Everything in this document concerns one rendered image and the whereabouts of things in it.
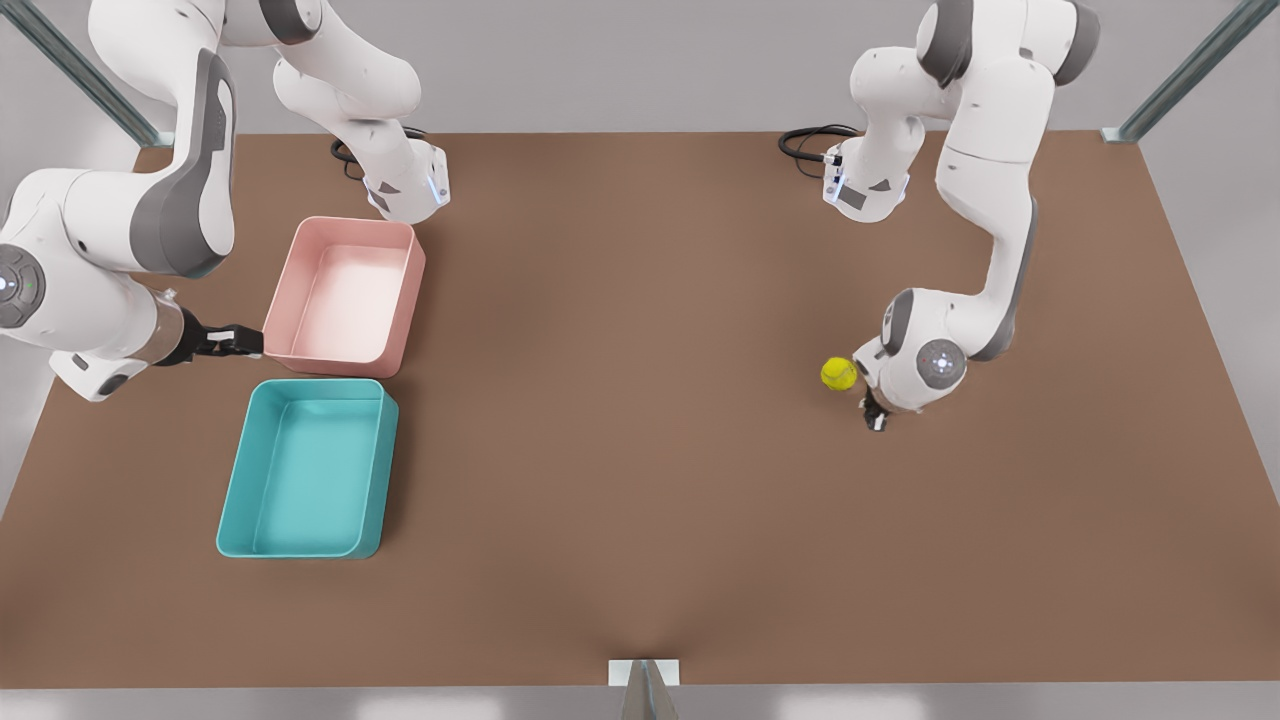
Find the pink rectangular tray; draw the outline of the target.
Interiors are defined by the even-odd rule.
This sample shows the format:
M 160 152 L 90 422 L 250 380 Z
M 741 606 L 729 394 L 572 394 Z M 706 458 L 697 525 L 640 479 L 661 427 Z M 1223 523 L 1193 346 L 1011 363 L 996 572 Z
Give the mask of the pink rectangular tray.
M 393 377 L 424 268 L 425 252 L 410 224 L 302 220 L 262 328 L 265 354 L 292 372 Z

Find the teal rectangular tray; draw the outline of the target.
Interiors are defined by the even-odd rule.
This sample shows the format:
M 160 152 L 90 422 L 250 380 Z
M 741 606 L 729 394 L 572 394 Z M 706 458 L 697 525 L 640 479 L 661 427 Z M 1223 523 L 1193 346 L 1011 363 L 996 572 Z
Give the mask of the teal rectangular tray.
M 216 533 L 229 559 L 369 559 L 399 406 L 379 380 L 270 379 L 250 396 Z

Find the silver frame post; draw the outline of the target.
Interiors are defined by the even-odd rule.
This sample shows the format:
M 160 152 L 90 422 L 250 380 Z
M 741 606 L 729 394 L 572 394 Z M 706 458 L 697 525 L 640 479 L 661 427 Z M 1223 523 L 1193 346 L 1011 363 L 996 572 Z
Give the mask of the silver frame post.
M 677 659 L 612 659 L 608 685 L 625 688 L 620 720 L 680 720 L 669 696 L 678 669 Z
M 1239 0 L 1120 126 L 1102 128 L 1102 140 L 1138 143 L 1279 6 L 1280 0 Z
M 157 131 L 32 0 L 0 0 L 0 15 L 5 17 L 140 147 L 173 146 L 174 135 Z

